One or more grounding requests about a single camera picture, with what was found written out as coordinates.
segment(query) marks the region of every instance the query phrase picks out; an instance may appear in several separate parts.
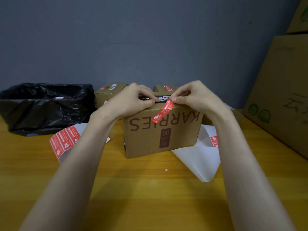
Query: bin lined with black bag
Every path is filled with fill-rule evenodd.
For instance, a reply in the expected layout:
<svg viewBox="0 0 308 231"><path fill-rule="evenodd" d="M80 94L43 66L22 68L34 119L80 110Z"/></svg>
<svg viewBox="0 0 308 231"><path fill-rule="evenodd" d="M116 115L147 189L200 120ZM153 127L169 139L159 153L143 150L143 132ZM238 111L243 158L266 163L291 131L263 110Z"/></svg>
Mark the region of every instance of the bin lined with black bag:
<svg viewBox="0 0 308 231"><path fill-rule="evenodd" d="M8 131L22 136L87 123L94 111L91 84L22 83L0 92L0 114Z"/></svg>

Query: black plastic bag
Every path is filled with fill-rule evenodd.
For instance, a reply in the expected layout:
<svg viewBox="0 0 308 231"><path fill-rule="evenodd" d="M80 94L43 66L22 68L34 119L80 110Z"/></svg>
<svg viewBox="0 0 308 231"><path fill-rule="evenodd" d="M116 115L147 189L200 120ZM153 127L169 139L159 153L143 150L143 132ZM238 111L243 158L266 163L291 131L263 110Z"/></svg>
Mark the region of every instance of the black plastic bag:
<svg viewBox="0 0 308 231"><path fill-rule="evenodd" d="M22 83L0 92L0 114L8 130L22 136L86 123L94 111L91 84Z"/></svg>

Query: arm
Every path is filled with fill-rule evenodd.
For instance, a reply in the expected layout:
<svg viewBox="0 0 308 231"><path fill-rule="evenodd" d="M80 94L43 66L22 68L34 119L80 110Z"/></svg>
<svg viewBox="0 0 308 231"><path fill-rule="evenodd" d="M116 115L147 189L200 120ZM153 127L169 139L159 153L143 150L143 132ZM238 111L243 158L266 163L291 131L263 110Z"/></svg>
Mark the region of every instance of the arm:
<svg viewBox="0 0 308 231"><path fill-rule="evenodd" d="M138 95L152 100L141 101ZM107 136L121 117L151 107L159 99L143 86L131 84L95 111L78 143L37 200L20 230L77 229L90 199Z"/></svg>
<svg viewBox="0 0 308 231"><path fill-rule="evenodd" d="M200 81L180 87L170 99L203 112L217 130L229 209L236 230L295 230L232 112Z"/></svg>

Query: green circle drawing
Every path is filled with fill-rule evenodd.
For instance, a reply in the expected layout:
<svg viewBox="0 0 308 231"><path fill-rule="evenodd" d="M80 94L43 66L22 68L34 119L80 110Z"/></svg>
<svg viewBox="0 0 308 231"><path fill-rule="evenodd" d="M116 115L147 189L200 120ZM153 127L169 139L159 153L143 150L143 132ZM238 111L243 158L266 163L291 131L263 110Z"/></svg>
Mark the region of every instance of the green circle drawing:
<svg viewBox="0 0 308 231"><path fill-rule="evenodd" d="M263 109L258 114L257 118L264 123L269 123L270 121L270 112L266 109Z"/></svg>
<svg viewBox="0 0 308 231"><path fill-rule="evenodd" d="M251 115L256 115L259 112L259 107L256 104L249 105L248 112Z"/></svg>
<svg viewBox="0 0 308 231"><path fill-rule="evenodd" d="M306 7L306 9L303 11L301 15L301 22L302 23L308 22L308 6Z"/></svg>

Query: wooden table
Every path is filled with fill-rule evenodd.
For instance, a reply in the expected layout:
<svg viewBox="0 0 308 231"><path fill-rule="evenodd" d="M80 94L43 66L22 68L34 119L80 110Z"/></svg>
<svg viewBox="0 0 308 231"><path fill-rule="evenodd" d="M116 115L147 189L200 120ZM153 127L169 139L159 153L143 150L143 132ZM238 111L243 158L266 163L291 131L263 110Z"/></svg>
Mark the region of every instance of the wooden table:
<svg viewBox="0 0 308 231"><path fill-rule="evenodd" d="M307 230L308 160L246 118L242 129L297 229ZM50 137L8 133L0 120L0 230L20 227L58 169ZM233 230L221 168L202 183L171 151L126 159L120 122L109 137L84 230Z"/></svg>

